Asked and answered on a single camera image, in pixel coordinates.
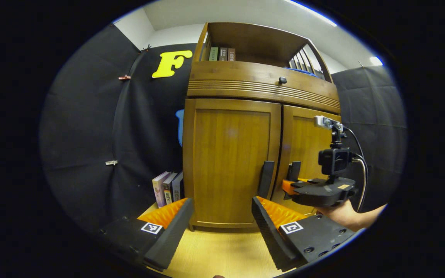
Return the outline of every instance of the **wooden shelf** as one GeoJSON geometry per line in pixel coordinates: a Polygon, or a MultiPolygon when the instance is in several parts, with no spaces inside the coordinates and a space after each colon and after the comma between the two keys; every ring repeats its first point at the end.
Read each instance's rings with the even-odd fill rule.
{"type": "MultiPolygon", "coordinates": [[[[236,61],[252,62],[276,67],[296,67],[293,60],[310,61],[304,47],[309,47],[321,69],[324,79],[332,83],[327,66],[315,48],[306,37],[279,30],[272,27],[236,23],[236,22],[210,22],[204,25],[199,37],[193,62],[208,61],[211,47],[227,47],[236,51],[236,61]]],[[[300,66],[314,73],[313,68],[300,66]]]]}

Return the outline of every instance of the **wooden cabinet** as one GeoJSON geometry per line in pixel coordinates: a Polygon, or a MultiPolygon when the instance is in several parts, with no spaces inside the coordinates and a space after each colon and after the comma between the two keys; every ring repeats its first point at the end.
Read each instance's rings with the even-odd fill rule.
{"type": "Polygon", "coordinates": [[[336,87],[314,45],[260,25],[206,23],[194,57],[183,120],[185,196],[195,209],[190,226],[256,227],[251,199],[266,160],[275,162],[267,199],[313,213],[283,200],[281,184],[292,161],[302,162],[300,178],[324,177],[318,152],[329,148],[331,134],[313,118],[340,120],[336,87]],[[211,46],[235,48],[236,61],[208,61],[211,46]],[[323,79],[285,68],[314,72],[304,46],[323,79]]]}
{"type": "Polygon", "coordinates": [[[183,138],[183,175],[185,195],[196,200],[192,224],[252,227],[249,200],[256,195],[263,162],[276,161],[274,175],[277,171],[280,105],[187,100],[183,121],[191,131],[183,138]]]}

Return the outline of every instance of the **book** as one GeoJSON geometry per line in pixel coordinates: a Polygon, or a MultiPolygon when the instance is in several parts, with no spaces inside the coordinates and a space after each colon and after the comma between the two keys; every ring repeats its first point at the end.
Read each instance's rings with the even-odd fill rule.
{"type": "Polygon", "coordinates": [[[236,61],[236,49],[228,49],[228,61],[236,61]]]}
{"type": "Polygon", "coordinates": [[[220,48],[219,61],[228,61],[228,48],[227,47],[220,48]]]}
{"type": "Polygon", "coordinates": [[[209,61],[217,61],[217,51],[219,51],[219,47],[211,47],[209,61]]]}
{"type": "Polygon", "coordinates": [[[157,206],[163,207],[166,205],[166,198],[164,197],[164,188],[163,188],[163,182],[168,178],[169,172],[166,171],[159,176],[156,176],[154,179],[152,179],[152,186],[154,187],[154,194],[156,196],[157,206]]]}
{"type": "Polygon", "coordinates": [[[179,173],[178,176],[173,180],[173,202],[179,201],[182,198],[182,182],[183,182],[183,172],[179,173]]]}
{"type": "Polygon", "coordinates": [[[185,199],[185,180],[180,182],[180,198],[185,199]]]}
{"type": "Polygon", "coordinates": [[[166,199],[166,204],[171,204],[173,202],[173,194],[171,194],[171,184],[173,179],[176,177],[178,173],[171,173],[168,178],[166,178],[163,182],[164,187],[164,198],[166,199]]]}

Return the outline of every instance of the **ceiling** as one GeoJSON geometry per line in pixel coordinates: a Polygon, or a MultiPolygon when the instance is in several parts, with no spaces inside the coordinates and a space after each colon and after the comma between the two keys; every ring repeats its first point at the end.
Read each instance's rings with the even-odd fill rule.
{"type": "Polygon", "coordinates": [[[205,22],[253,23],[309,38],[344,67],[373,65],[374,55],[339,25],[333,27],[284,0],[159,0],[144,7],[154,30],[205,22]]]}

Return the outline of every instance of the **orange part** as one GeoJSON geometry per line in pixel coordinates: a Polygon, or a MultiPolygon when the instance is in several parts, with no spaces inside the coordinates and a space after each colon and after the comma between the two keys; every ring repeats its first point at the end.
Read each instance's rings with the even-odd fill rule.
{"type": "Polygon", "coordinates": [[[290,195],[298,195],[298,193],[293,191],[295,188],[291,186],[292,183],[294,183],[294,181],[283,180],[283,190],[290,195]]]}
{"type": "Polygon", "coordinates": [[[285,206],[276,204],[259,196],[257,196],[257,198],[261,202],[265,211],[267,211],[267,214],[272,220],[272,223],[274,223],[274,226],[276,226],[276,229],[279,229],[279,226],[281,225],[307,218],[307,216],[285,206]]]}
{"type": "Polygon", "coordinates": [[[139,216],[137,219],[157,225],[162,225],[164,229],[167,229],[169,223],[171,223],[173,218],[175,218],[176,213],[180,211],[180,208],[183,206],[184,202],[187,199],[188,198],[175,201],[171,204],[158,208],[153,212],[139,216]]]}

